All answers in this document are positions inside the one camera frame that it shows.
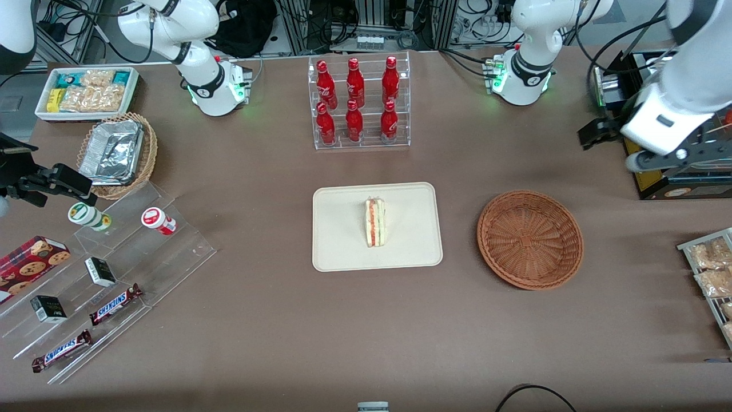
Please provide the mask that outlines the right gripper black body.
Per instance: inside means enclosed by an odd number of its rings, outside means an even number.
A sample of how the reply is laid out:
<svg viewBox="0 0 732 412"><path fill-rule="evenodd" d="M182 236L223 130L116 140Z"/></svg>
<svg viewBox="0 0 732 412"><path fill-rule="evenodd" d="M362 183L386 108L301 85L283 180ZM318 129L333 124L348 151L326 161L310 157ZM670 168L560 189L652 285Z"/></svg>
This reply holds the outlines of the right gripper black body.
<svg viewBox="0 0 732 412"><path fill-rule="evenodd" d="M1 133L1 188L15 185L28 176L38 175L40 166L32 156L37 150L37 146Z"/></svg>

